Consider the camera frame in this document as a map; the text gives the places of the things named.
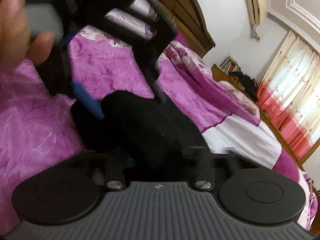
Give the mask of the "person left hand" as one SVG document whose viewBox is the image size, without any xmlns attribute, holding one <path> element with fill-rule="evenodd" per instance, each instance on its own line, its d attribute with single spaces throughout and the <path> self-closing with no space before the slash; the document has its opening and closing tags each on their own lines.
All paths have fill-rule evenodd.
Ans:
<svg viewBox="0 0 320 240">
<path fill-rule="evenodd" d="M 53 31 L 44 31 L 30 41 L 25 0 L 1 0 L 1 71 L 9 72 L 28 58 L 35 66 L 49 57 Z"/>
</svg>

